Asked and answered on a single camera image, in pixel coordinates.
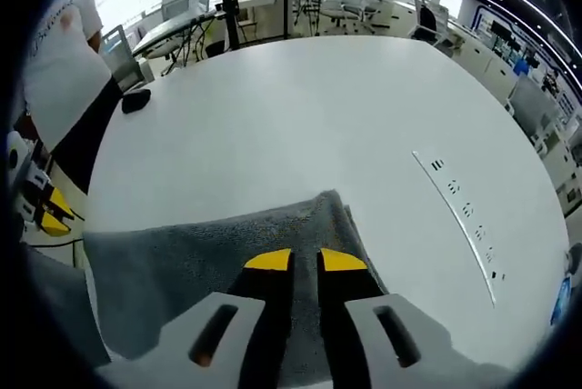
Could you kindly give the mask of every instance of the white t-shirt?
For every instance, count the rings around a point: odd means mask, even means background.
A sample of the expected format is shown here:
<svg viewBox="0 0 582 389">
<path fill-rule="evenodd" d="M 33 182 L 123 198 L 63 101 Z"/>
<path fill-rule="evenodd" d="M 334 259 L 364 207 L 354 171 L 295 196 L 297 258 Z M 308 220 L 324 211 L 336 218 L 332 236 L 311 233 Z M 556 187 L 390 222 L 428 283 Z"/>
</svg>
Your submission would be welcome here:
<svg viewBox="0 0 582 389">
<path fill-rule="evenodd" d="M 54 0 L 32 36 L 22 92 L 48 151 L 111 78 L 103 58 L 87 43 L 102 26 L 94 0 Z"/>
</svg>

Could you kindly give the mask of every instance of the round white table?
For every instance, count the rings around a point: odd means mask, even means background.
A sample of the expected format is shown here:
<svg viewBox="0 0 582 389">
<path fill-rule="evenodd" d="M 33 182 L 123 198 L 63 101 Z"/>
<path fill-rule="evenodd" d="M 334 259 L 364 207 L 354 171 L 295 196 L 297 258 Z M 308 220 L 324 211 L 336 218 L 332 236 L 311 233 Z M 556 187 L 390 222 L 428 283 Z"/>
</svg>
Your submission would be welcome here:
<svg viewBox="0 0 582 389">
<path fill-rule="evenodd" d="M 510 115 L 433 47 L 296 39 L 148 88 L 144 110 L 117 109 L 107 128 L 86 232 L 212 221 L 336 189 L 389 291 L 441 323 L 461 354 L 516 369 L 547 332 L 567 250 L 556 194 Z M 476 223 L 459 220 L 431 180 L 435 158 Z M 467 228 L 477 223 L 478 242 Z"/>
</svg>

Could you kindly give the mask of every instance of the person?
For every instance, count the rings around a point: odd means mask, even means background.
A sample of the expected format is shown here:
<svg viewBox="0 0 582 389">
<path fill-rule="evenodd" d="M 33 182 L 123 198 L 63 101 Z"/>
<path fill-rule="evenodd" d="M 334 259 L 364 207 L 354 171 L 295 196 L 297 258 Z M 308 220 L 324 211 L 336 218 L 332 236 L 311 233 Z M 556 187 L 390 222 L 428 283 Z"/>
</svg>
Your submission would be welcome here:
<svg viewBox="0 0 582 389">
<path fill-rule="evenodd" d="M 123 96 L 98 53 L 102 26 L 94 0 L 53 0 L 30 41 L 21 82 L 38 137 L 85 194 Z"/>
</svg>

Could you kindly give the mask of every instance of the blue object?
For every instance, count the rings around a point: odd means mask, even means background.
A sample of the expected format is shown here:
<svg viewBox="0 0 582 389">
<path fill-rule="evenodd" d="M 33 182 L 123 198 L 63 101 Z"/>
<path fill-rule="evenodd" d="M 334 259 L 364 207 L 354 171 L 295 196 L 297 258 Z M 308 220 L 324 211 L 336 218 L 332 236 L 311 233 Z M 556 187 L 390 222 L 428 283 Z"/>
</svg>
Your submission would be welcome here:
<svg viewBox="0 0 582 389">
<path fill-rule="evenodd" d="M 550 325 L 556 324 L 566 312 L 567 304 L 570 301 L 571 290 L 572 283 L 570 276 L 568 276 L 562 282 L 562 285 L 560 286 L 560 292 L 557 294 L 556 305 L 554 306 L 554 311 L 552 312 L 552 317 L 549 321 Z"/>
<path fill-rule="evenodd" d="M 513 67 L 513 72 L 519 76 L 521 73 L 529 73 L 529 65 L 526 62 L 526 59 L 523 57 L 516 62 L 516 65 Z"/>
</svg>

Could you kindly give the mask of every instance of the black pants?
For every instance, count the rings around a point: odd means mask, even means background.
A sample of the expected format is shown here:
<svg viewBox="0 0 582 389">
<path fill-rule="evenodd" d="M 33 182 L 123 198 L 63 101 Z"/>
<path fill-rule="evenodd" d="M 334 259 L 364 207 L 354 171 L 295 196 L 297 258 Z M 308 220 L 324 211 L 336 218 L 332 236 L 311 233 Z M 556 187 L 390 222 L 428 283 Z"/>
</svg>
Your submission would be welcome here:
<svg viewBox="0 0 582 389">
<path fill-rule="evenodd" d="M 119 85 L 112 77 L 53 150 L 55 162 L 84 194 L 89 191 L 93 165 L 109 119 L 122 96 Z"/>
</svg>

